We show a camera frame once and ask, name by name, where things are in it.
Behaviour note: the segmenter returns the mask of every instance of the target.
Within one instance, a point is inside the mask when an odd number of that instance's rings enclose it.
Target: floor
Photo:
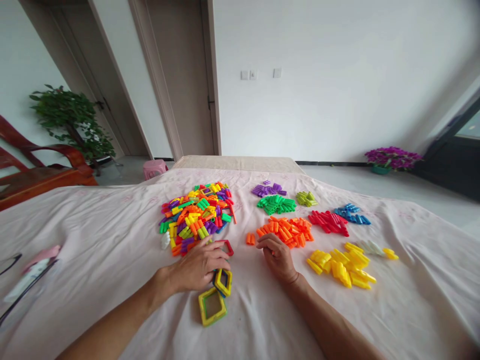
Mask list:
[[[143,164],[147,157],[125,156],[123,164],[102,168],[96,180],[101,186],[132,185],[144,181]],[[173,162],[167,162],[171,168]],[[341,189],[365,195],[411,201],[458,226],[466,233],[480,236],[479,203],[434,185],[406,172],[377,175],[368,167],[300,166],[307,175]]]

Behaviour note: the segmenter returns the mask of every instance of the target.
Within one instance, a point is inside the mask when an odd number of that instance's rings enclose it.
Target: red wooden armchair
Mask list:
[[[35,145],[15,130],[1,115],[0,138],[19,149],[36,166],[31,169],[27,168],[18,159],[0,147],[0,169],[13,166],[20,171],[0,178],[0,187],[3,188],[5,185],[8,185],[5,189],[0,189],[0,211],[55,188],[72,185],[98,185],[93,177],[94,171],[85,163],[82,153],[72,146],[63,144]],[[60,164],[45,166],[33,155],[32,152],[37,150],[53,150],[61,153],[70,161],[71,167],[65,167]]]

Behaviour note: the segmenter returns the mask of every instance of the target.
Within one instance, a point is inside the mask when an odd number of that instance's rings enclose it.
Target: pink stool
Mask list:
[[[145,180],[154,178],[158,175],[162,175],[169,168],[163,160],[150,160],[143,164],[143,175]]]

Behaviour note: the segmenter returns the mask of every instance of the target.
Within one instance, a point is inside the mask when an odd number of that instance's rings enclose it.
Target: person's right hand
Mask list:
[[[212,235],[205,237],[187,255],[167,267],[173,292],[202,290],[212,282],[215,269],[230,270],[230,258],[222,249],[224,243],[207,244]]]
[[[263,249],[266,263],[273,275],[284,285],[298,279],[290,249],[276,235],[268,233],[258,239],[257,249]]]

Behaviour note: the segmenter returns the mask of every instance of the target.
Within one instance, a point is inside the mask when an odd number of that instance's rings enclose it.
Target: flower pot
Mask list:
[[[371,168],[371,172],[375,173],[375,174],[385,175],[385,174],[388,174],[390,172],[390,169],[380,167],[380,166],[377,166],[377,165],[373,165],[372,168]]]

